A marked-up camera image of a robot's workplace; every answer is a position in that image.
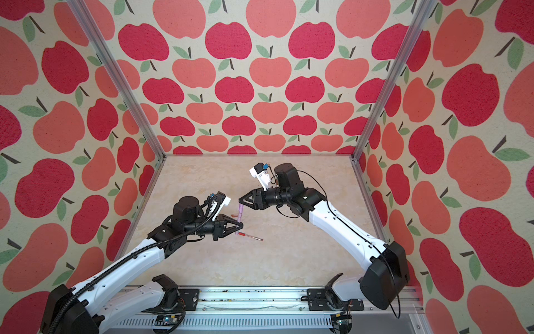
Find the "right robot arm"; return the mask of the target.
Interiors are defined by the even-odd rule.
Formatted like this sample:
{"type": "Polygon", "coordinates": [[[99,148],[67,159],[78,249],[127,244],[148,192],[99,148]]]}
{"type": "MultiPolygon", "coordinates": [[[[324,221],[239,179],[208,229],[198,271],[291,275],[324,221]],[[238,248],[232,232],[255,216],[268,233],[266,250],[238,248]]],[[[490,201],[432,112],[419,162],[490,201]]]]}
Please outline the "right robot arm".
{"type": "Polygon", "coordinates": [[[240,197],[240,204],[253,210],[287,206],[296,218],[326,232],[364,270],[363,276],[338,275],[326,285],[326,299],[333,308],[342,308],[353,299],[366,299],[386,310],[400,300],[399,294],[410,280],[406,250],[400,244],[388,244],[361,229],[335,209],[324,189],[306,187],[301,172],[291,163],[274,169],[258,163],[249,172],[261,186],[240,197]]]}

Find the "red pen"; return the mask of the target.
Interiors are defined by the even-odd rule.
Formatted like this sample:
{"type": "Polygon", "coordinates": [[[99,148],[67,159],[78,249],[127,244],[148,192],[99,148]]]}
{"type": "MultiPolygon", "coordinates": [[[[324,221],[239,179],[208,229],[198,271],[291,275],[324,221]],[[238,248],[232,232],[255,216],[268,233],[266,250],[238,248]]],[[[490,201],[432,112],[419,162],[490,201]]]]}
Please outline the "red pen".
{"type": "Polygon", "coordinates": [[[255,241],[258,241],[258,242],[262,242],[262,241],[264,241],[264,240],[263,240],[262,238],[260,238],[260,237],[256,237],[256,236],[248,235],[248,234],[246,234],[246,233],[242,233],[242,232],[240,232],[239,235],[242,236],[242,237],[247,237],[247,238],[250,238],[250,239],[254,239],[255,241]]]}

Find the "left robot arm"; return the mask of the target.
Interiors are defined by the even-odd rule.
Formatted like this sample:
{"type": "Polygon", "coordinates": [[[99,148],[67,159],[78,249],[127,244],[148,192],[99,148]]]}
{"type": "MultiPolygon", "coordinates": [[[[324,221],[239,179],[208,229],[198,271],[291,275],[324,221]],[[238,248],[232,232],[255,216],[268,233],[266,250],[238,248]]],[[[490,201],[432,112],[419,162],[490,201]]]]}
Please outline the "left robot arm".
{"type": "Polygon", "coordinates": [[[105,333],[144,310],[174,312],[182,298],[176,283],[165,275],[124,295],[119,293],[189,243],[189,236],[211,235],[217,241],[242,229],[241,223],[221,214],[230,201],[221,192],[211,194],[204,203],[194,196],[179,199],[173,213],[132,251],[71,288],[55,288],[48,296],[40,333],[105,333]]]}

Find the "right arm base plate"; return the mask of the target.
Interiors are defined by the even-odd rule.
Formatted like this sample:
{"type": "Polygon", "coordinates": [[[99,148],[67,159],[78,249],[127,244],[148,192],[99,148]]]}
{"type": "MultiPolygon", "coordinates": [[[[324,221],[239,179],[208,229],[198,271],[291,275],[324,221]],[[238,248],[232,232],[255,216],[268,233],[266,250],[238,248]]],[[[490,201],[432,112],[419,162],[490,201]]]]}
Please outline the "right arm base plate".
{"type": "Polygon", "coordinates": [[[308,289],[300,300],[307,302],[310,311],[343,312],[364,310],[364,303],[361,300],[342,301],[331,289],[326,288],[308,289]]]}

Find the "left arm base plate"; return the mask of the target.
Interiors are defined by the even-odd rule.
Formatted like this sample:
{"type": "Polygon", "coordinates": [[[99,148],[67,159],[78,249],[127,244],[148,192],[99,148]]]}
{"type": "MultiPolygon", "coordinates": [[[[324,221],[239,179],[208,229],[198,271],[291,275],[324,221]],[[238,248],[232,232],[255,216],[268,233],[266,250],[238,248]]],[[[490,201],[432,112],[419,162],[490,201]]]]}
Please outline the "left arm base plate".
{"type": "Polygon", "coordinates": [[[196,311],[199,289],[171,289],[164,293],[158,306],[144,310],[144,313],[172,314],[196,311]]]}

